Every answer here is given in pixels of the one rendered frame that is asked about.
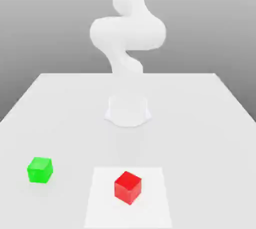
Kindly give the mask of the small green cube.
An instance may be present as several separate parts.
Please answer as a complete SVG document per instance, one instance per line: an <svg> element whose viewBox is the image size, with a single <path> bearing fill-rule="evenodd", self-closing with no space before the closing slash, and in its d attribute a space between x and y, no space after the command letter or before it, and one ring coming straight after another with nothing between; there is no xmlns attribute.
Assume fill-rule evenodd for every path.
<svg viewBox="0 0 256 229"><path fill-rule="evenodd" d="M28 179L31 183L46 184L53 174L52 159L34 157L27 167Z"/></svg>

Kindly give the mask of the small red cube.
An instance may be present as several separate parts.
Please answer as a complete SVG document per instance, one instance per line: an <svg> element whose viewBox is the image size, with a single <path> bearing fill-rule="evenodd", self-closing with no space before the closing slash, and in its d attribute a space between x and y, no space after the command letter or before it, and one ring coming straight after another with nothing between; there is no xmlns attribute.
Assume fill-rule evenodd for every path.
<svg viewBox="0 0 256 229"><path fill-rule="evenodd" d="M114 196L131 205L142 192L142 179L125 171L114 182Z"/></svg>

